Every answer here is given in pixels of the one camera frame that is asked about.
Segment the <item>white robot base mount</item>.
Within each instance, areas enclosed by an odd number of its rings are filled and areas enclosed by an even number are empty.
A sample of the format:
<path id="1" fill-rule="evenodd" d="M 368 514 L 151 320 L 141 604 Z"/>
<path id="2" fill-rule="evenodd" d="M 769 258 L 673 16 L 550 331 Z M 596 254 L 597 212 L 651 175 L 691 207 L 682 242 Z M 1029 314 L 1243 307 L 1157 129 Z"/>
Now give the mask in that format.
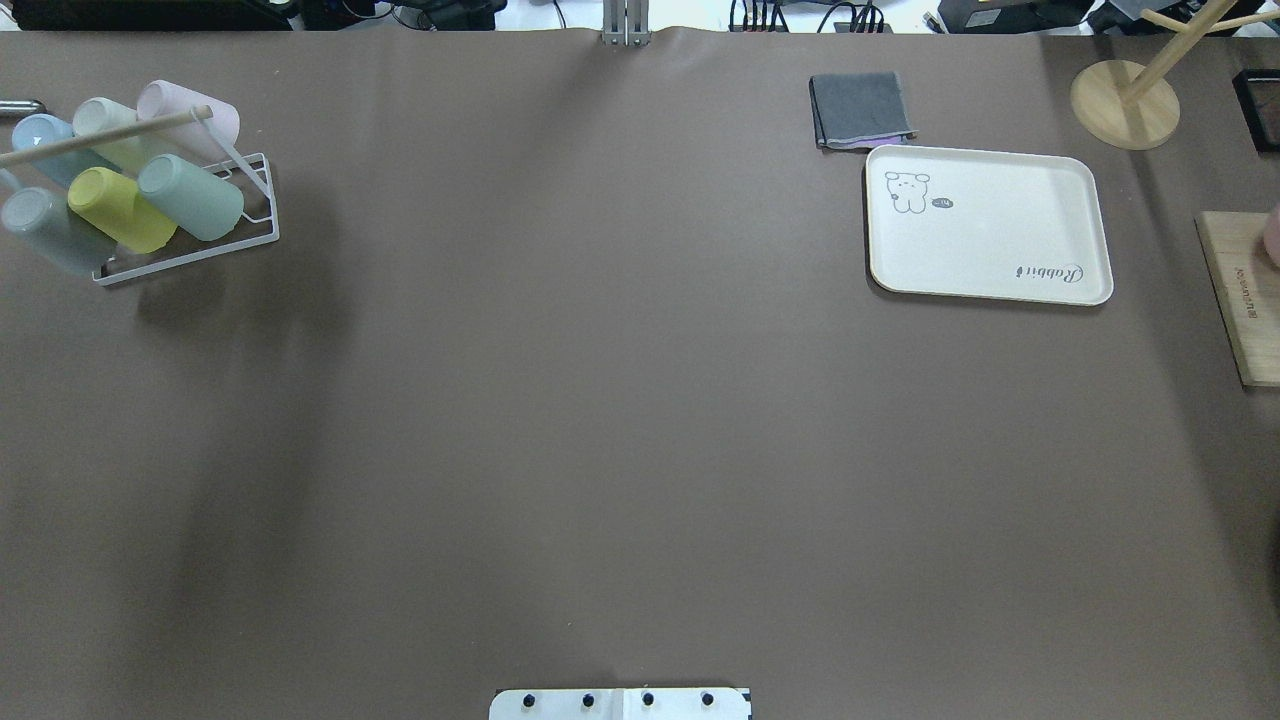
<path id="1" fill-rule="evenodd" d="M 500 691 L 489 719 L 753 719 L 750 691 L 732 687 Z"/>

